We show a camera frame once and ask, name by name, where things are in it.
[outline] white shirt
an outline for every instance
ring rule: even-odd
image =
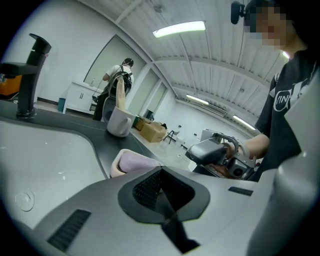
[[[111,69],[109,69],[105,73],[111,78],[115,73],[120,72],[120,71],[121,71],[121,66],[120,65],[114,65]],[[131,69],[126,65],[123,66],[123,71],[127,72],[128,74],[132,73]],[[132,74],[130,76],[130,78],[131,78],[131,84],[133,86],[134,85],[134,80],[135,80],[134,79],[134,75]]]

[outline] fluorescent light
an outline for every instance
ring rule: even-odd
[[[180,23],[172,26],[167,26],[159,30],[153,31],[153,35],[156,38],[167,36],[170,34],[181,33],[186,31],[204,31],[206,30],[205,23],[203,21],[192,21]]]
[[[208,105],[209,104],[209,102],[207,102],[207,101],[205,101],[205,100],[202,100],[202,99],[200,99],[200,98],[196,98],[196,97],[193,97],[193,96],[191,96],[191,95],[186,95],[188,98],[190,98],[190,99],[193,99],[193,100],[195,100],[195,101],[197,101],[197,102],[201,102],[201,103],[203,103],[203,104],[206,104],[206,105]]]
[[[285,51],[282,52],[282,55],[284,57],[286,57],[288,60],[290,59],[290,56],[288,55],[288,53],[286,53]]]
[[[233,116],[234,119],[237,119],[239,122],[243,123],[244,125],[248,126],[249,128],[251,128],[252,130],[255,130],[256,128],[254,128],[252,125],[248,124],[246,121],[243,121],[240,117],[237,117],[236,115]]]

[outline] person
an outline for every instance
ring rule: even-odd
[[[301,152],[285,114],[306,92],[309,81],[319,68],[316,40],[310,38],[314,34],[314,31],[310,33],[313,24],[306,24],[308,19],[303,17],[303,13],[301,6],[284,0],[252,0],[245,8],[244,25],[250,32],[260,33],[264,41],[285,51],[290,58],[271,81],[269,94],[255,125],[261,134],[244,142],[251,158],[263,158],[260,167],[249,178],[252,181],[259,181],[264,171],[278,168],[283,161]],[[305,12],[305,15],[312,16],[310,12]],[[227,157],[231,157],[234,146],[224,145]],[[224,166],[212,167],[228,177]]]
[[[106,99],[109,97],[109,86],[112,86],[110,82],[117,76],[119,73],[125,73],[127,78],[124,79],[125,85],[127,82],[130,84],[129,88],[125,90],[125,94],[129,92],[131,86],[134,84],[134,75],[131,72],[131,68],[134,66],[134,60],[132,58],[126,58],[121,65],[114,65],[110,70],[105,72],[102,80],[107,81],[108,85],[104,88],[101,95],[97,98],[96,108],[93,114],[93,120],[100,121],[103,115],[103,108]]]

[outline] sink drain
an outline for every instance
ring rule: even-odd
[[[14,200],[18,207],[24,212],[29,212],[35,204],[35,196],[29,189],[17,193]]]

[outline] floor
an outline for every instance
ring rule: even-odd
[[[45,103],[42,101],[38,101],[34,104],[35,108],[59,112],[58,106],[54,104]],[[82,113],[79,111],[74,111],[71,109],[67,109],[65,112],[66,115],[81,117],[81,118],[90,118],[92,119],[92,115]],[[189,171],[189,163],[190,160],[185,156],[186,150],[183,147],[178,146],[173,140],[169,144],[169,139],[161,142],[148,142],[145,138],[140,135],[140,132],[132,128],[131,133],[139,140],[146,148],[148,148],[154,155],[158,157],[162,164],[168,167],[176,167],[186,171]]]

